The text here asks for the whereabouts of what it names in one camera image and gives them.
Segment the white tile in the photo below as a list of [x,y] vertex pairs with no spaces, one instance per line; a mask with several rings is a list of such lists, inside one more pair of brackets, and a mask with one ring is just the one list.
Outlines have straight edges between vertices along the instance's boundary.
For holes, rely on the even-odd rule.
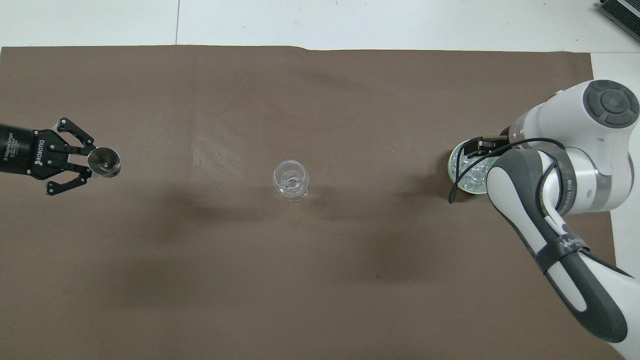
[[[610,79],[640,96],[640,54],[592,54],[595,79]],[[616,262],[624,271],[640,277],[640,126],[631,134],[629,153],[634,162],[636,181],[627,201],[611,211]]]
[[175,44],[178,0],[0,0],[0,46]]
[[178,44],[640,52],[596,1],[180,2]]

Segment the gray joint cap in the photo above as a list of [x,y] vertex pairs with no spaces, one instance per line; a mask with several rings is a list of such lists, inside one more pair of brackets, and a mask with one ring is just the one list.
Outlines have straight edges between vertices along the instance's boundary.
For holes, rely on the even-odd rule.
[[599,124],[621,129],[638,119],[638,99],[628,88],[611,80],[592,81],[582,97],[584,109]]

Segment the glass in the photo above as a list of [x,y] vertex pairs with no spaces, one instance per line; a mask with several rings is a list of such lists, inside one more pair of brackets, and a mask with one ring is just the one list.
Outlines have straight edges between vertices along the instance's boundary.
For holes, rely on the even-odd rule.
[[285,199],[300,201],[307,196],[309,172],[296,160],[285,160],[273,172],[273,185]]
[[[455,182],[456,180],[456,159],[458,158],[458,151],[462,144],[466,141],[461,142],[456,148],[451,152],[449,156],[449,178],[451,181]],[[464,154],[460,156],[460,167],[458,173],[461,174],[466,168],[468,168],[473,162],[478,160],[479,158],[468,158]],[[468,193],[473,194],[483,194],[486,193],[486,175],[489,173],[489,169],[493,166],[493,163],[498,160],[497,156],[492,158],[486,158],[481,161],[479,164],[474,166],[469,172],[467,172],[460,182],[458,183],[458,188],[466,191]]]

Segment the velcro strap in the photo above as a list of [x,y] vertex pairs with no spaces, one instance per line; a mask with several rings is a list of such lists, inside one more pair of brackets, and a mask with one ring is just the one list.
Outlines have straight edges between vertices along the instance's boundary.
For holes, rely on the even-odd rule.
[[538,252],[536,255],[536,264],[538,264],[538,267],[544,273],[563,256],[581,249],[589,251],[589,245],[587,245],[578,234],[563,234],[548,242]]

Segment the brown paper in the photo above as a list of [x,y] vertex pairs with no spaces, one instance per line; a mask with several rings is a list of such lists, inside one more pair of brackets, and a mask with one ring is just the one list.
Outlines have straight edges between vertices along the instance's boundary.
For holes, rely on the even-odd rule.
[[[68,117],[122,171],[54,197],[0,174],[0,357],[618,358],[485,195],[447,203],[453,147],[591,77],[573,53],[4,48],[0,122]],[[567,220],[613,261],[608,213]]]

